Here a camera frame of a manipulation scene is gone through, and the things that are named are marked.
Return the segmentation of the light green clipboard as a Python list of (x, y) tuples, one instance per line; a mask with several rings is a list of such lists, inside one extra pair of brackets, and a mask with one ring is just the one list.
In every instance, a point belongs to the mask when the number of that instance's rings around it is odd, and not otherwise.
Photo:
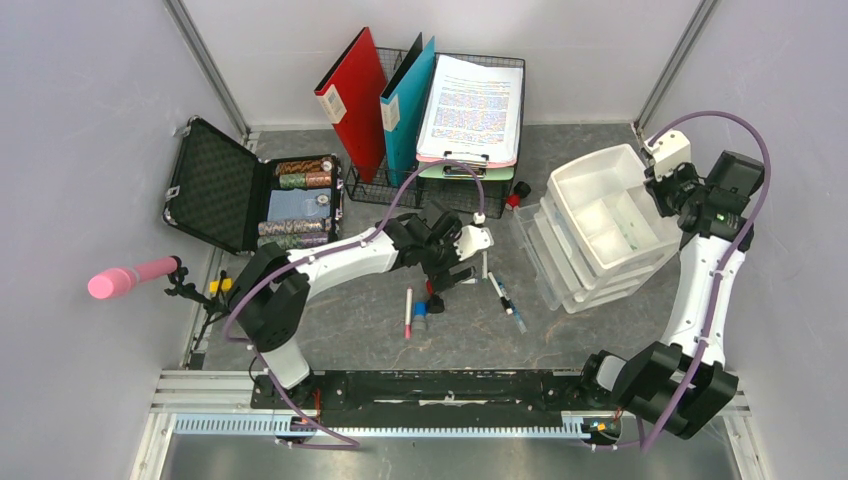
[(471, 170), (474, 171), (474, 174), (471, 174), (467, 169), (454, 165), (435, 165), (429, 166), (419, 174), (419, 177), (440, 180), (472, 180), (474, 176), (477, 176), (481, 181), (507, 181), (512, 180), (515, 175), (513, 166), (499, 168), (472, 166)]

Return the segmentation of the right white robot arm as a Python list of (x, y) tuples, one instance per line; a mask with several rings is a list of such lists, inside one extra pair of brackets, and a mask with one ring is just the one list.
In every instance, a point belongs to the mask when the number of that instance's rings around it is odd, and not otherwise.
[(657, 210), (682, 232), (675, 302), (660, 340), (629, 359), (589, 357), (577, 382), (585, 405), (614, 406), (688, 439), (733, 399), (739, 379), (725, 368), (724, 327), (754, 237), (743, 212), (765, 180), (762, 162), (731, 151), (705, 177), (690, 162), (667, 176), (646, 172)]

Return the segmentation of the black wire mesh organizer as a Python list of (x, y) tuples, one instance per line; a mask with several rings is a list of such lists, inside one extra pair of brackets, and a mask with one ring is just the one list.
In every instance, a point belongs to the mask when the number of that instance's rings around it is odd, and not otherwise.
[[(390, 77), (400, 67), (406, 56), (405, 49), (379, 47), (377, 54), (384, 73)], [(526, 68), (521, 58), (499, 57), (476, 54), (451, 53), (452, 57), (487, 67)], [(484, 213), (498, 219), (505, 210), (508, 197), (513, 192), (518, 165), (490, 169), (482, 176)], [(392, 172), (383, 161), (372, 180), (362, 178), (353, 165), (346, 168), (344, 187), (348, 197), (357, 202), (388, 205), (399, 190), (391, 183)], [(399, 204), (408, 208), (420, 208), (425, 202), (436, 200), (453, 210), (472, 213), (479, 206), (479, 193), (472, 178), (446, 178), (440, 172), (424, 172), (402, 194)]]

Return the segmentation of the teal blue clipboard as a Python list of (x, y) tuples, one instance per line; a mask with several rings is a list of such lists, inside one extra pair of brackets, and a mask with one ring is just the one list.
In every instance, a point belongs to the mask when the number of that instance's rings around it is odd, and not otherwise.
[(387, 179), (399, 187), (416, 159), (417, 136), (429, 97), (436, 38), (420, 33), (380, 96)]

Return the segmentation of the pink pen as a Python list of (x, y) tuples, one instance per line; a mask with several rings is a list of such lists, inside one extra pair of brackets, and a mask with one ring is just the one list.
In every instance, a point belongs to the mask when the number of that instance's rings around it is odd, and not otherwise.
[(408, 287), (406, 289), (405, 304), (404, 304), (404, 338), (406, 340), (409, 340), (411, 338), (412, 314), (413, 314), (413, 288)]

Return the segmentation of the red black round stamp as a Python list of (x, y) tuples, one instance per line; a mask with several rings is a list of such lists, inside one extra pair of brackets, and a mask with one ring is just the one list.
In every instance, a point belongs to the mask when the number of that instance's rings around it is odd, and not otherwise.
[(505, 201), (505, 208), (509, 211), (513, 211), (516, 208), (520, 207), (522, 201), (526, 199), (531, 192), (532, 188), (526, 182), (518, 181), (513, 186), (512, 193), (507, 197)]

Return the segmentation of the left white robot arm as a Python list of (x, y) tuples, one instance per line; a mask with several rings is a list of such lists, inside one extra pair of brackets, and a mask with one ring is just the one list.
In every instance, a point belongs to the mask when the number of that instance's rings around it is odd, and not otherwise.
[(315, 248), (260, 247), (239, 274), (227, 302), (223, 333), (238, 324), (269, 370), (278, 397), (290, 407), (306, 405), (314, 394), (311, 367), (296, 341), (306, 304), (316, 295), (360, 277), (418, 266), (433, 294), (470, 279), (465, 263), (492, 247), (485, 217), (464, 223), (436, 202), (418, 213), (385, 218), (363, 233)]

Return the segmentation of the white plastic drawer organizer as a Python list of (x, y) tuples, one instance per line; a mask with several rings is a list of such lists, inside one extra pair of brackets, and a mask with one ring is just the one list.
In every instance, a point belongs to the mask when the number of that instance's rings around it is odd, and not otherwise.
[(513, 235), (549, 310), (574, 314), (630, 296), (677, 254), (681, 232), (644, 180), (641, 158), (620, 144), (557, 168), (538, 203), (514, 210)]

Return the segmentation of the pink clear clipboard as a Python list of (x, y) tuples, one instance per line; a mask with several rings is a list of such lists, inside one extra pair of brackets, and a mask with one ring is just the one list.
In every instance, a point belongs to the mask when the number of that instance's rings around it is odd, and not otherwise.
[(466, 164), (477, 168), (498, 169), (514, 166), (518, 161), (518, 156), (513, 155), (507, 161), (494, 161), (487, 154), (473, 154), (468, 152), (452, 152), (445, 151), (441, 156), (429, 154), (416, 154), (415, 158), (418, 162), (434, 163), (437, 161), (449, 160)]

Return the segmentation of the red clipboard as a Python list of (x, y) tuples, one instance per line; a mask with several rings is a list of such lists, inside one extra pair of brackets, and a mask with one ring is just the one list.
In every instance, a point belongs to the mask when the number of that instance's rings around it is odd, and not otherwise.
[(380, 96), (387, 85), (372, 33), (362, 28), (314, 90), (365, 183), (385, 156)]

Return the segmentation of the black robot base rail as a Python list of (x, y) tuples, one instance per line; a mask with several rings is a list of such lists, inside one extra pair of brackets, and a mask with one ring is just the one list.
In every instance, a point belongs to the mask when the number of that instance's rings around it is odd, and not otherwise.
[(576, 370), (326, 370), (285, 394), (251, 375), (251, 408), (311, 411), (341, 428), (556, 427), (562, 415), (623, 411)]

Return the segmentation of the white printed paper sheet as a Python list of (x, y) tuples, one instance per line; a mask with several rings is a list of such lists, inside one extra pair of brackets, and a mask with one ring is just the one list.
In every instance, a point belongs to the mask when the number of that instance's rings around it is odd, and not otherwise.
[(420, 162), (459, 156), (503, 168), (517, 162), (524, 69), (440, 54), (416, 146)]

